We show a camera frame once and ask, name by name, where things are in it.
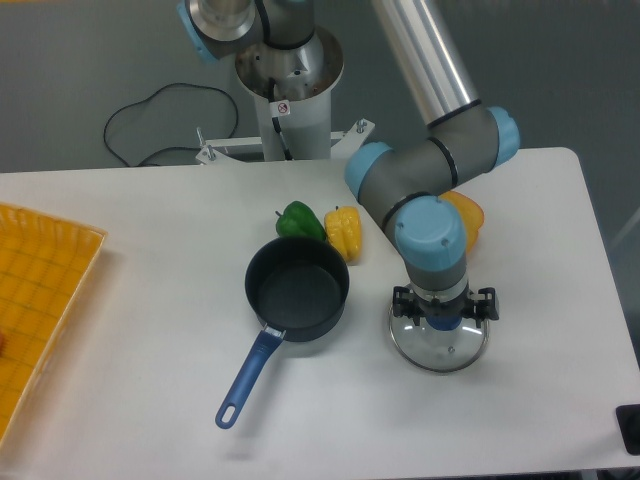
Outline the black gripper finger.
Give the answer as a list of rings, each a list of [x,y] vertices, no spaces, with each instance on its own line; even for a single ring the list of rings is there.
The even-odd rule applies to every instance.
[[[420,307],[417,296],[409,287],[394,287],[391,312],[394,318],[406,317],[414,325],[419,325],[423,317],[423,310]]]
[[[482,328],[488,321],[500,319],[499,300],[496,289],[485,287],[477,292],[469,291],[464,301],[462,317],[471,319],[477,328]]]

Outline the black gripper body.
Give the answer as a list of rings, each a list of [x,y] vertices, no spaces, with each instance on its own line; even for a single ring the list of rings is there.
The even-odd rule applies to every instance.
[[[414,297],[420,316],[425,318],[430,325],[459,325],[465,309],[470,304],[466,294],[447,302],[442,302],[437,298],[427,300],[417,294],[414,294]]]

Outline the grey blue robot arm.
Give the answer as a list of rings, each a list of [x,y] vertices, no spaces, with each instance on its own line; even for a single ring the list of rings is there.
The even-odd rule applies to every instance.
[[[421,145],[376,142],[350,157],[344,179],[401,255],[410,279],[393,312],[439,329],[461,318],[497,319],[491,288],[471,291],[465,231],[440,196],[511,159],[520,146],[512,117],[485,107],[436,5],[377,1],[374,11],[426,125]],[[330,99],[344,69],[341,47],[315,20],[310,1],[182,1],[179,16],[198,54],[232,56],[253,96],[268,161],[326,159]]]

